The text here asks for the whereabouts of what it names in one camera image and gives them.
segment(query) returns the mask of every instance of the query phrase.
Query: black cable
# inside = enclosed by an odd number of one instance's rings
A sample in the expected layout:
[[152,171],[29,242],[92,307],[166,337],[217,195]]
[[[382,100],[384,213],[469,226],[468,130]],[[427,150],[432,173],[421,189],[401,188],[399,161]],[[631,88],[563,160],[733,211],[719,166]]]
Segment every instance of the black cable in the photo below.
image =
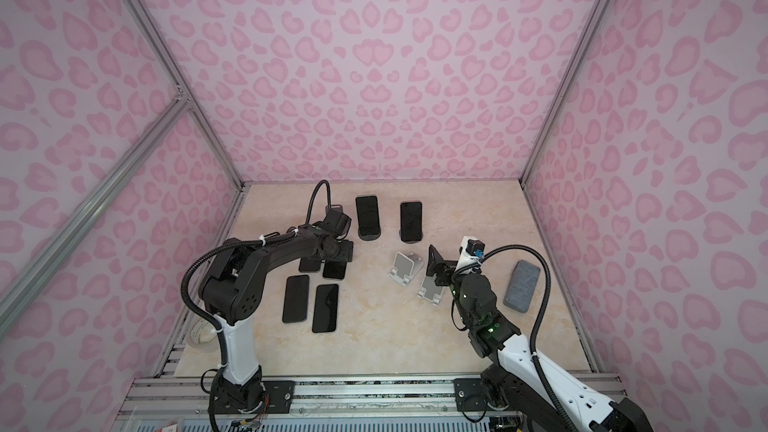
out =
[[[464,406],[464,403],[467,400],[473,399],[473,398],[479,398],[479,397],[480,397],[480,395],[478,395],[478,394],[468,395],[464,399],[464,401],[462,402],[462,407]],[[485,419],[485,414],[487,413],[487,411],[485,409],[483,409],[482,415],[480,417],[476,418],[476,419],[473,419],[473,418],[470,418],[469,416],[467,416],[466,413],[464,412],[464,410],[461,410],[461,413],[464,416],[464,418],[466,418],[466,420],[469,420],[473,424],[476,424],[476,423],[480,422],[481,420]]]
[[306,220],[304,221],[305,224],[310,223],[310,217],[312,217],[312,206],[315,205],[315,196],[317,196],[317,192],[320,190],[320,187],[322,186],[322,184],[326,185],[326,190],[328,191],[328,208],[331,208],[331,184],[329,184],[327,180],[323,179],[317,183],[317,185],[315,186],[315,190],[312,191],[312,198],[310,198],[310,206],[306,210]]
[[536,251],[533,248],[530,248],[527,245],[522,245],[522,244],[504,245],[503,247],[495,248],[489,253],[484,254],[476,263],[467,264],[463,267],[456,269],[456,271],[451,276],[451,280],[453,282],[456,276],[458,276],[458,274],[460,274],[461,272],[464,272],[465,270],[469,270],[470,268],[473,268],[473,267],[478,267],[480,264],[483,264],[486,260],[490,259],[494,255],[500,254],[501,252],[506,252],[507,250],[526,251],[527,253],[536,257],[536,259],[542,264],[542,267],[544,269],[544,296],[542,298],[542,305],[538,309],[536,320],[534,321],[533,328],[531,329],[531,337],[528,340],[528,346],[531,349],[531,361],[533,362],[533,366],[536,369],[536,374],[538,375],[538,379],[542,382],[542,385],[544,386],[544,390],[547,392],[547,396],[552,402],[554,409],[558,412],[558,415],[560,416],[560,418],[562,418],[563,422],[565,423],[565,427],[571,432],[578,432],[576,425],[571,420],[571,416],[569,416],[568,412],[565,411],[565,408],[563,408],[563,405],[560,403],[560,399],[558,399],[558,396],[555,395],[554,390],[552,390],[552,386],[549,384],[549,380],[547,380],[547,376],[544,374],[544,370],[542,369],[542,364],[540,363],[538,354],[536,353],[536,337],[538,336],[538,330],[542,327],[542,321],[544,320],[544,312],[546,312],[547,310],[547,303],[549,303],[549,294],[550,294],[550,291],[552,290],[552,275],[550,274],[549,265],[547,265],[547,261],[544,260],[544,257],[540,253],[538,253],[538,251]]
[[[229,356],[226,350],[226,339],[224,338],[224,332],[222,331],[221,323],[218,320],[216,320],[215,316],[206,312],[202,308],[198,307],[197,304],[190,297],[190,294],[189,294],[190,279],[192,279],[192,275],[195,274],[195,271],[197,271],[197,269],[200,268],[202,264],[205,264],[208,259],[216,256],[217,254],[221,254],[225,250],[229,250],[231,248],[236,248],[236,247],[262,247],[264,245],[272,245],[272,244],[283,242],[295,236],[296,234],[288,233],[283,235],[273,235],[269,238],[265,238],[264,242],[262,242],[261,240],[250,240],[250,241],[232,242],[229,244],[220,245],[219,247],[209,250],[208,252],[203,254],[200,258],[198,258],[195,262],[193,262],[192,265],[190,265],[190,267],[187,269],[187,272],[181,278],[181,286],[180,286],[181,301],[193,313],[210,322],[214,326],[214,330],[217,331],[216,337],[219,339],[219,352],[221,353],[221,367],[218,368],[218,371],[214,376],[214,381],[210,385],[210,392],[209,392],[210,398],[208,399],[208,419],[210,421],[210,427],[213,432],[220,432],[218,425],[216,425],[216,417],[214,416],[214,397],[215,397],[216,388],[218,387],[219,381],[221,380],[222,374],[224,373],[224,368],[226,367]],[[203,383],[203,378],[201,377],[200,378],[201,387],[203,387],[202,383]]]
[[465,325],[464,328],[458,328],[458,326],[456,325],[456,320],[453,317],[453,308],[454,308],[454,306],[456,306],[456,297],[454,297],[453,301],[451,302],[451,322],[453,322],[453,326],[456,327],[457,331],[463,332],[463,331],[467,330],[469,328],[469,326]]
[[205,372],[203,372],[203,375],[200,376],[200,388],[203,389],[203,392],[205,392],[206,394],[210,394],[210,390],[206,390],[205,386],[203,385],[203,380],[205,379],[205,375],[208,372],[217,372],[218,370],[219,369],[208,369]]

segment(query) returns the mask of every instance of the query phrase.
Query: beige tabletop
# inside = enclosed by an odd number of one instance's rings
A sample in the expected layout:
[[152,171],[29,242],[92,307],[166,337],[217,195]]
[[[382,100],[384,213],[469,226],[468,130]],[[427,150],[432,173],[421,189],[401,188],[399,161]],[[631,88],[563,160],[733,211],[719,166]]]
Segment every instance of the beige tabletop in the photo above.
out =
[[[302,223],[313,187],[252,186],[230,235],[252,240],[260,234],[284,232],[289,226]],[[416,294],[424,278],[430,244],[446,260],[456,260],[464,235],[482,240],[486,252],[520,243],[546,257],[520,185],[516,181],[337,182],[331,185],[331,193],[333,203],[341,204],[352,218],[348,238],[355,243],[353,261],[340,282],[324,279],[321,272],[309,274],[309,317],[298,324],[284,324],[282,313],[286,278],[299,274],[299,261],[284,264],[267,275],[264,298],[254,312],[256,356],[264,375],[479,372],[490,365],[489,359],[475,354],[466,332],[454,328],[449,292],[438,306]],[[355,197],[371,194],[379,198],[382,234],[375,241],[364,242],[357,236]],[[423,203],[424,239],[408,245],[398,236],[399,204],[411,200]],[[322,219],[325,204],[323,188],[316,199],[313,222]],[[425,260],[425,266],[407,287],[389,277],[396,252],[415,252]],[[482,270],[498,296],[499,310],[525,334],[530,334],[544,292],[544,276],[539,278],[527,313],[513,311],[502,303],[512,269],[520,259],[537,263],[526,252],[510,251],[489,259]],[[338,328],[331,334],[314,334],[315,289],[319,284],[331,283],[340,286]],[[567,370],[589,369],[554,278],[539,331],[538,350]],[[218,362],[218,349],[203,353],[187,346],[174,375],[199,377]]]

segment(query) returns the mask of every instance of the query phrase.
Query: smartphone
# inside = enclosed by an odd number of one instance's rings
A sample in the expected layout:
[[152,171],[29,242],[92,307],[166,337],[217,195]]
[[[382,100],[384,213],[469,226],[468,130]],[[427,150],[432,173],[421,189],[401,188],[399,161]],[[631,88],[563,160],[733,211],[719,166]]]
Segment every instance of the smartphone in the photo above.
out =
[[283,300],[283,323],[304,322],[310,305],[310,276],[293,275],[286,280]]
[[382,234],[379,223],[379,199],[376,196],[355,198],[357,207],[357,235],[360,240],[376,240]]
[[406,244],[415,244],[422,240],[422,203],[400,203],[400,240]]
[[320,272],[321,261],[312,260],[307,257],[299,259],[299,272]]
[[322,267],[322,277],[342,281],[346,276],[346,262],[326,262]]
[[312,332],[327,334],[335,331],[338,313],[339,286],[337,284],[318,285],[315,295],[315,316],[312,317]]

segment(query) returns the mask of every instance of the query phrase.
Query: gray phone case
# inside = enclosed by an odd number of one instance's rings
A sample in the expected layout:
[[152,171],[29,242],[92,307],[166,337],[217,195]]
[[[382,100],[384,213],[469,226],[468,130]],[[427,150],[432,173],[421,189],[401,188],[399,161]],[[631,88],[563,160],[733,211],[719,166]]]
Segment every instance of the gray phone case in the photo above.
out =
[[541,269],[530,262],[524,260],[518,262],[514,266],[507,292],[504,294],[504,305],[518,312],[527,312],[531,306],[540,273]]

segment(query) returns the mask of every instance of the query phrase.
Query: pink wallpaper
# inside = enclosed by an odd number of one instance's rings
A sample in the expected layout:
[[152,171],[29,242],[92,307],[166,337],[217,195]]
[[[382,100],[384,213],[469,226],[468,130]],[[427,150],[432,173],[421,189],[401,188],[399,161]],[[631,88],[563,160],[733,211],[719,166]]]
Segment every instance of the pink wallpaper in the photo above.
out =
[[146,0],[240,173],[516,178],[594,0]]
[[0,1],[0,295],[171,96],[120,0]]
[[768,427],[768,0],[617,0],[532,195],[657,432]]
[[111,425],[182,307],[234,190],[183,117],[0,344],[0,429]]

